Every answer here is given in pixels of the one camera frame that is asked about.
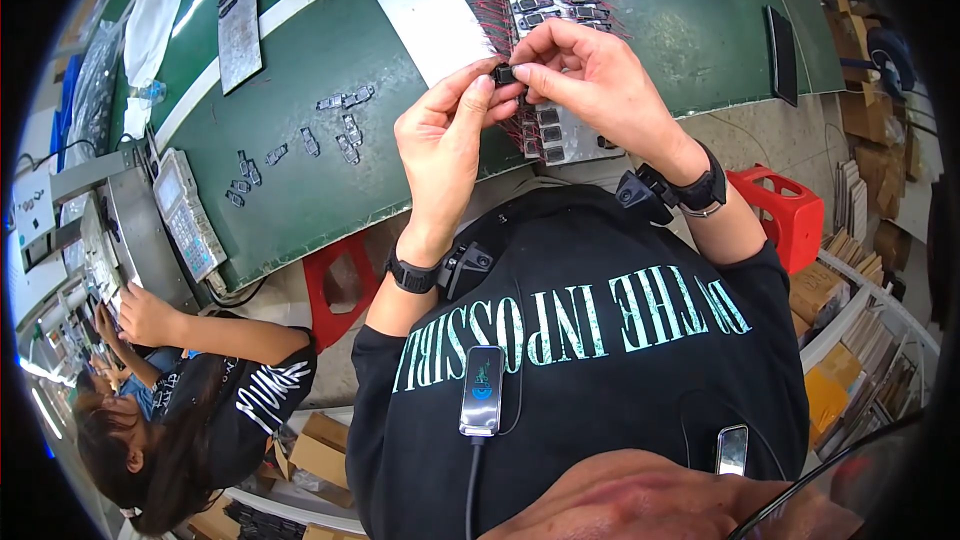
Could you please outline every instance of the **black t-shirt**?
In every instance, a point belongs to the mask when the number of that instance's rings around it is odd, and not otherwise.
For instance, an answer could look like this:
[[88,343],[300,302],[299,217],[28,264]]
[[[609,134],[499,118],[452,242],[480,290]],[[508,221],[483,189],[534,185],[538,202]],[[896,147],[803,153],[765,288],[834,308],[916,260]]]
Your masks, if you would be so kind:
[[634,448],[686,465],[682,427],[695,469],[713,472],[717,433],[748,423],[748,477],[780,478],[761,435],[786,477],[799,476],[808,402],[770,242],[714,266],[592,186],[535,190],[464,234],[507,237],[483,282],[406,338],[356,336],[346,472],[371,538],[463,535],[472,447],[458,421],[477,343],[506,350],[501,431],[523,385],[515,428],[486,440],[479,534],[593,455]]
[[[218,317],[234,317],[220,313]],[[223,386],[210,415],[208,461],[217,488],[235,486],[257,471],[270,437],[310,393],[317,369],[316,340],[276,366],[221,354],[203,353],[181,359],[153,386],[151,421],[189,409],[200,400],[213,370],[223,372]]]

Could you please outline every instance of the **chair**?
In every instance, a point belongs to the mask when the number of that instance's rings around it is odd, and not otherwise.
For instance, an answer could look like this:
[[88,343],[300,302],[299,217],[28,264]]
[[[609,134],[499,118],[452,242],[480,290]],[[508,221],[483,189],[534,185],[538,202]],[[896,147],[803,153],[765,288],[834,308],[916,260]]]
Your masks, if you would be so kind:
[[[374,295],[377,294],[380,282],[367,257],[367,250],[363,244],[364,236],[366,236],[365,232],[348,235],[330,246],[303,257],[303,275],[306,278],[306,291],[310,298],[313,334],[317,338],[318,354],[339,341],[356,323],[357,318],[360,318],[366,308],[374,302]],[[363,290],[360,300],[350,312],[334,313],[330,310],[324,294],[324,276],[333,262],[345,253],[353,259]]]
[[[759,162],[745,171],[727,171],[726,179],[750,206],[762,209],[773,218],[762,218],[760,224],[776,246],[780,264],[788,275],[816,260],[824,226],[822,198]],[[755,183],[762,179],[773,182],[774,189]],[[784,190],[794,195],[784,194]]]

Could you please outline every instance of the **smartphone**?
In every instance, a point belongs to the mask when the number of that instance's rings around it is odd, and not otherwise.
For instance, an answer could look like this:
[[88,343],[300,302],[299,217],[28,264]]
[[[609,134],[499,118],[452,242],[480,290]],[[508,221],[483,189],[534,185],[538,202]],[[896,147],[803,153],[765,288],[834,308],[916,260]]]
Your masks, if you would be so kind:
[[505,363],[499,346],[477,345],[466,351],[460,434],[491,437],[499,432]]
[[763,12],[770,48],[773,95],[797,106],[797,56],[793,46],[793,23],[769,4],[763,7]]
[[744,424],[724,427],[717,434],[717,462],[713,473],[737,474],[747,470],[747,437],[749,429]]

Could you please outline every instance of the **fingernail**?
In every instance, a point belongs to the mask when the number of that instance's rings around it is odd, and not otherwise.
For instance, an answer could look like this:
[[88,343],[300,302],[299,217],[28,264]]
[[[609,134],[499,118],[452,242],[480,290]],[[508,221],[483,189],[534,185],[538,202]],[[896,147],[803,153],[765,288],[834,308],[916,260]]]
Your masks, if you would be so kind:
[[488,91],[494,89],[494,78],[490,77],[486,73],[480,77],[473,80],[473,83],[470,84],[476,90]]
[[530,67],[526,65],[514,65],[512,68],[513,77],[524,84],[530,80]]

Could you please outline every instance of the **plastic bottle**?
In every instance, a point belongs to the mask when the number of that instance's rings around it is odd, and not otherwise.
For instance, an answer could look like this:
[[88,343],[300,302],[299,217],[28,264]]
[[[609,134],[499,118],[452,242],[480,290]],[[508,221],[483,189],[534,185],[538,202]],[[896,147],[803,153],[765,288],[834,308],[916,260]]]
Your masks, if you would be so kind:
[[167,98],[167,85],[156,79],[150,79],[139,88],[130,88],[129,95],[133,99],[144,102],[144,108],[152,107]]

